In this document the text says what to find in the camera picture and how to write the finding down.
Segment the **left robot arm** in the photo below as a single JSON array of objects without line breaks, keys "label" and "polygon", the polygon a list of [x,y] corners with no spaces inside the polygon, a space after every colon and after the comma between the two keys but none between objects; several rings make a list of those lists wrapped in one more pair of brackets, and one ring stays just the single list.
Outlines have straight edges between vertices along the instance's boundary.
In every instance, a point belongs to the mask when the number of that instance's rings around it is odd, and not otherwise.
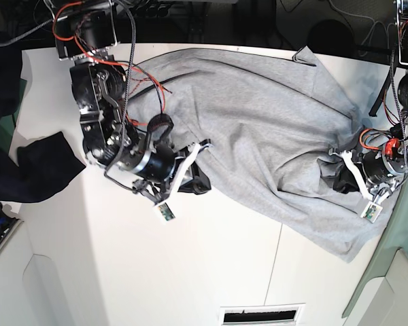
[{"label": "left robot arm", "polygon": [[329,151],[343,162],[335,175],[334,190],[359,192],[373,202],[391,196],[408,179],[408,1],[395,4],[397,41],[388,76],[369,112],[374,117],[384,108],[391,127],[365,128],[356,146]]}]

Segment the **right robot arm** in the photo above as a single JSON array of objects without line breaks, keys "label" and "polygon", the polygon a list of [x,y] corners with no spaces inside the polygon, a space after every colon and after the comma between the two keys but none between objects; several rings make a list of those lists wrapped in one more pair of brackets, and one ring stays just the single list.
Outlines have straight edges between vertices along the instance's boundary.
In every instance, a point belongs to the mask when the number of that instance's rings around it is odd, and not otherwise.
[{"label": "right robot arm", "polygon": [[[71,91],[80,111],[86,157],[104,171],[135,175],[129,189],[156,204],[172,193],[204,194],[211,188],[196,158],[209,140],[176,149],[173,120],[165,113],[165,87],[132,60],[116,60],[117,12],[132,14],[126,1],[47,1],[58,56],[73,61]],[[150,82],[159,112],[145,124],[128,113],[134,89]]]}]

